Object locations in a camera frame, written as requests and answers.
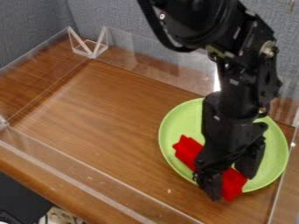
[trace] gray wall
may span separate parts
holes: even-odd
[[[67,0],[0,0],[0,67],[68,25]]]
[[[284,96],[298,99],[299,4],[294,12],[287,13],[287,0],[243,0],[243,3],[260,14],[275,30],[280,47],[278,71],[284,80]],[[96,39],[102,25],[155,39],[136,0],[70,0],[70,8],[80,34],[91,39]],[[159,50],[151,51],[152,56],[160,55]],[[172,56],[167,54],[166,60],[170,61]]]

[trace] transparent plastic stand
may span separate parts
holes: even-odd
[[[119,146],[120,150],[115,151],[114,155],[110,155],[108,150],[103,151],[106,155],[98,154],[95,151],[84,151],[88,147],[98,148],[91,142],[99,137],[94,136],[92,138],[86,134],[98,118],[84,119],[84,115],[90,114],[90,109],[86,107],[88,104],[84,103],[86,96],[80,92],[83,88],[80,83],[84,84],[90,75],[87,65],[90,63],[102,64],[102,62],[107,64],[108,68],[114,66],[126,69],[140,77],[147,77],[195,93],[199,97],[220,88],[215,64],[210,62],[202,51],[190,54],[168,51],[156,40],[107,27],[103,27],[100,31],[98,41],[92,41],[80,37],[71,28],[67,28],[0,70],[1,167],[8,166],[12,170],[21,170],[21,166],[25,165],[27,170],[23,171],[23,174],[36,174],[36,176],[40,175],[37,172],[40,170],[41,173],[47,173],[57,181],[84,192],[86,197],[100,201],[132,221],[140,223],[239,223],[239,220],[234,218],[234,212],[243,211],[243,208],[247,210],[242,215],[246,221],[251,221],[248,223],[288,223],[279,222],[279,219],[286,217],[284,206],[290,197],[294,206],[288,209],[292,214],[288,215],[288,218],[290,221],[295,222],[298,213],[295,205],[299,206],[299,199],[296,198],[299,194],[295,194],[298,176],[294,174],[299,171],[299,169],[295,169],[298,166],[295,161],[298,146],[295,144],[299,140],[296,133],[298,102],[294,99],[279,100],[272,114],[272,117],[280,123],[290,126],[292,132],[290,135],[294,134],[290,141],[290,164],[280,182],[276,181],[264,190],[244,194],[231,204],[224,201],[210,202],[198,187],[188,183],[186,184],[186,191],[191,194],[188,197],[186,193],[186,198],[182,197],[180,200],[164,200],[164,197],[171,197],[172,193],[183,195],[182,188],[175,184],[182,183],[183,180],[175,176],[167,164],[166,167],[160,164],[156,165],[155,159],[148,158],[148,164],[160,168],[155,172],[164,172],[164,179],[151,176],[151,166],[143,166],[144,169],[148,169],[148,177],[139,177],[139,170],[131,168],[131,164],[123,161],[126,154],[122,152],[122,145]],[[87,77],[84,75],[79,77],[79,71],[86,71],[84,69],[87,69],[84,73]],[[115,79],[115,85],[119,88],[119,78]],[[74,99],[68,97],[68,92],[75,93],[82,101],[74,102]],[[111,113],[114,113],[114,107],[115,104],[119,104],[119,101],[110,102],[104,95],[100,97],[102,99],[98,99],[98,102],[103,100],[107,104],[100,105],[111,107]],[[78,105],[78,109],[67,109],[71,103]],[[282,120],[286,107],[288,108],[287,119]],[[70,116],[76,118],[75,123],[68,120]],[[37,122],[47,121],[47,119],[49,122],[45,123],[55,128],[57,132],[57,135],[55,135],[60,138],[55,138],[55,135],[47,131],[47,127],[43,127],[43,123]],[[66,136],[62,133],[67,133],[64,126],[79,133],[71,139],[63,139]],[[71,151],[72,145],[82,143],[84,143],[82,152],[75,155]],[[80,159],[82,154],[86,153],[94,153],[90,157],[95,161],[90,162]],[[151,153],[160,154],[158,145],[156,151],[151,151]],[[119,160],[119,163],[126,167],[111,167],[111,170],[100,169],[100,163],[106,163],[103,161],[106,158]],[[128,184],[134,183],[136,179],[140,179],[139,185]],[[144,183],[146,179],[154,180],[154,183]],[[167,181],[172,183],[172,186],[170,189],[164,189],[166,196],[152,196],[162,191],[159,183],[167,183]],[[147,188],[143,186],[146,184],[152,185],[155,193],[146,191]],[[294,193],[288,191],[290,187],[294,188]],[[63,187],[57,185],[57,189],[49,189],[49,191],[59,191],[59,188]],[[256,201],[264,203],[259,211],[255,210]],[[210,211],[210,213],[202,212],[200,207],[207,209],[206,211]]]

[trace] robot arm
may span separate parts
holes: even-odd
[[[216,62],[220,91],[203,101],[203,152],[194,178],[220,199],[222,174],[235,164],[252,179],[264,149],[270,102],[283,83],[276,76],[274,31],[239,0],[138,0],[160,42],[176,52],[203,48]]]

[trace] green plate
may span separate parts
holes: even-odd
[[[166,116],[159,130],[159,144],[163,156],[175,171],[194,184],[192,171],[175,157],[174,144],[179,142],[180,136],[192,137],[204,144],[202,135],[202,101],[196,99],[180,104]],[[243,187],[243,193],[270,185],[286,169],[288,159],[288,147],[286,137],[276,123],[270,117],[258,119],[258,122],[268,124],[266,137],[266,155],[259,166],[258,174]]]

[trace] red object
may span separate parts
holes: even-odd
[[[172,146],[176,150],[175,156],[195,172],[195,158],[203,150],[203,146],[191,138],[182,135],[180,142]],[[222,196],[227,201],[232,201],[242,192],[248,179],[232,168],[223,172]]]

